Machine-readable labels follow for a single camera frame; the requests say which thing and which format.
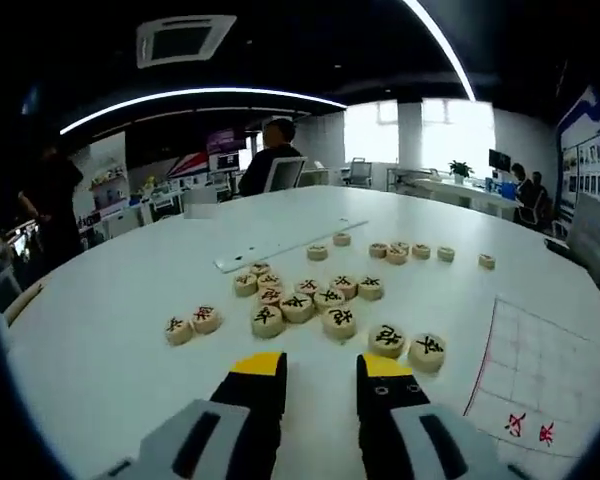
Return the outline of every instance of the white round table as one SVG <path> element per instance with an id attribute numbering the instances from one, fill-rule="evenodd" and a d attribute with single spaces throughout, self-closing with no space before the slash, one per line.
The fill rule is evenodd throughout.
<path id="1" fill-rule="evenodd" d="M 368 223 L 352 245 L 309 262 L 303 247 L 268 261 L 287 287 L 307 276 L 326 283 L 341 273 L 385 282 L 378 302 L 355 299 L 358 334 L 346 345 L 324 337 L 319 320 L 275 339 L 255 339 L 254 297 L 236 298 L 234 274 L 213 264 L 242 241 L 323 212 Z M 403 266 L 371 259 L 372 242 L 427 243 L 428 261 Z M 435 258 L 440 245 L 455 261 Z M 496 257 L 486 272 L 477 255 Z M 433 332 L 448 342 L 436 378 L 419 376 L 432 401 L 462 414 L 478 376 L 496 296 L 600 344 L 600 294 L 584 270 L 547 251 L 543 237 L 512 223 L 430 200 L 340 187 L 307 187 L 218 207 L 214 220 L 181 216 L 131 231 L 85 252 L 53 273 L 11 328 L 8 354 L 33 421 L 72 474 L 89 478 L 196 398 L 207 399 L 239 359 L 259 351 L 288 354 L 287 409 L 273 478 L 363 479 L 357 445 L 355 360 L 381 322 L 409 336 Z M 214 334 L 169 347 L 164 326 L 200 304 L 217 306 Z"/>

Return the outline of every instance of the ceiling air conditioner vent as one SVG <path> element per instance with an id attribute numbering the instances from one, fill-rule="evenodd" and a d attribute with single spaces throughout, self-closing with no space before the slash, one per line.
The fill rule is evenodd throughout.
<path id="1" fill-rule="evenodd" d="M 138 27 L 138 68 L 208 60 L 235 23 L 233 15 L 191 15 L 143 23 Z"/>

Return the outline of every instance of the ceiling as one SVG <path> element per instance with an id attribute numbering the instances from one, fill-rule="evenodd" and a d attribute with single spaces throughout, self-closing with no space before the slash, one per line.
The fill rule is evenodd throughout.
<path id="1" fill-rule="evenodd" d="M 121 11 L 55 11 L 42 19 L 39 11 L 21 12 L 22 18 L 14 19 L 20 48 L 3 59 L 2 68 L 11 71 L 14 82 L 5 108 L 19 115 L 28 100 L 35 114 L 25 123 L 44 119 L 62 128 L 120 101 L 182 88 L 260 87 L 344 104 L 382 98 L 466 98 L 442 50 L 402 0 L 201 0 L 187 8 L 169 3 Z M 555 122 L 589 81 L 581 71 L 589 37 L 578 37 L 579 48 L 574 48 L 573 37 L 566 35 L 566 28 L 583 15 L 569 1 L 420 3 L 454 47 L 478 100 Z M 194 14 L 238 17 L 213 58 L 136 67 L 139 24 Z M 559 26 L 564 29 L 556 34 Z M 577 32 L 587 28 L 582 24 Z M 182 96 L 102 116 L 72 135 L 90 137 L 135 118 L 201 106 L 334 111 L 269 96 Z M 246 115 L 248 120 L 262 115 L 252 113 Z M 222 118 L 236 121 L 228 111 Z"/>

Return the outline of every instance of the potted plant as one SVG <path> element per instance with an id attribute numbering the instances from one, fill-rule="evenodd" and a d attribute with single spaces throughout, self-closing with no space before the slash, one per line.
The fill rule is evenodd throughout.
<path id="1" fill-rule="evenodd" d="M 462 185 L 464 178 L 473 173 L 473 168 L 467 165 L 467 162 L 456 162 L 455 160 L 449 164 L 451 173 L 455 175 L 456 185 Z"/>

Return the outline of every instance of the curved light strip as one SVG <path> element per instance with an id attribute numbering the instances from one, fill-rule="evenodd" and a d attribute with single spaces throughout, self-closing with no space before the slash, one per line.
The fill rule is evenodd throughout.
<path id="1" fill-rule="evenodd" d="M 346 109 L 346 105 L 342 105 L 341 103 L 332 102 L 331 100 L 325 100 L 324 98 L 311 97 L 309 95 L 302 95 L 300 93 L 292 93 L 292 92 L 283 92 L 279 90 L 266 90 L 262 88 L 241 88 L 241 87 L 211 87 L 211 88 L 188 88 L 186 90 L 174 90 L 172 92 L 164 92 L 164 93 L 155 93 L 153 95 L 147 95 L 145 97 L 134 98 L 133 100 L 127 100 L 126 102 L 117 103 L 115 105 L 111 105 L 110 107 L 103 108 L 91 115 L 87 115 L 80 120 L 73 122 L 71 125 L 67 125 L 62 130 L 60 130 L 60 135 L 64 135 L 65 133 L 73 130 L 80 125 L 83 125 L 87 122 L 90 122 L 94 118 L 101 117 L 109 112 L 113 112 L 115 110 L 120 110 L 121 108 L 130 107 L 131 105 L 136 105 L 137 103 L 148 102 L 150 100 L 158 100 L 160 98 L 168 98 L 168 97 L 177 97 L 179 95 L 193 95 L 197 93 L 255 93 L 255 94 L 264 94 L 264 95 L 277 95 L 279 97 L 291 97 L 298 98 L 300 100 L 308 100 L 310 102 L 318 102 L 324 103 L 326 105 L 332 105 L 334 107 Z"/>
<path id="2" fill-rule="evenodd" d="M 438 45 L 440 45 L 440 48 L 442 48 L 442 51 L 449 59 L 449 62 L 451 62 L 451 65 L 456 71 L 458 78 L 460 78 L 460 83 L 462 83 L 464 91 L 467 93 L 467 97 L 469 97 L 469 100 L 471 100 L 472 102 L 475 102 L 476 96 L 473 94 L 473 90 L 471 89 L 469 77 L 467 77 L 467 74 L 462 68 L 462 64 L 460 63 L 456 52 L 454 52 L 453 48 L 451 48 L 449 40 L 447 40 L 447 37 L 444 36 L 442 30 L 440 30 L 440 27 L 438 27 L 436 22 L 433 21 L 433 18 L 431 18 L 431 16 L 424 9 L 424 7 L 418 3 L 418 0 L 402 1 L 406 3 L 407 6 L 413 11 L 413 13 L 415 13 L 418 16 L 420 21 L 422 21 L 422 23 L 424 23 L 424 26 L 427 27 L 427 29 L 429 30 L 429 33 L 433 35 L 433 38 L 435 38 L 436 42 L 438 42 Z"/>

